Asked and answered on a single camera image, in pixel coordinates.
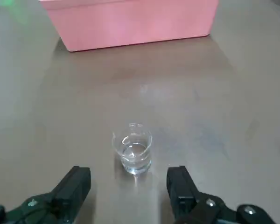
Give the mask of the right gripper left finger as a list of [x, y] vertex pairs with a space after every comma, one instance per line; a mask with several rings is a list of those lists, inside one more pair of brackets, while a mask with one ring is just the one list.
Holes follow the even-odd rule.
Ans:
[[31, 196], [10, 211], [0, 205], [0, 224], [72, 224], [90, 189], [90, 169], [73, 166], [52, 191]]

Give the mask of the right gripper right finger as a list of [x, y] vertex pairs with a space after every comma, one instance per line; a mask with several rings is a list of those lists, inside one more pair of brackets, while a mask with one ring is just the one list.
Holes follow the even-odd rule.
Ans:
[[228, 208], [218, 196], [199, 191], [185, 166], [169, 167], [167, 191], [176, 224], [274, 224], [259, 206]]

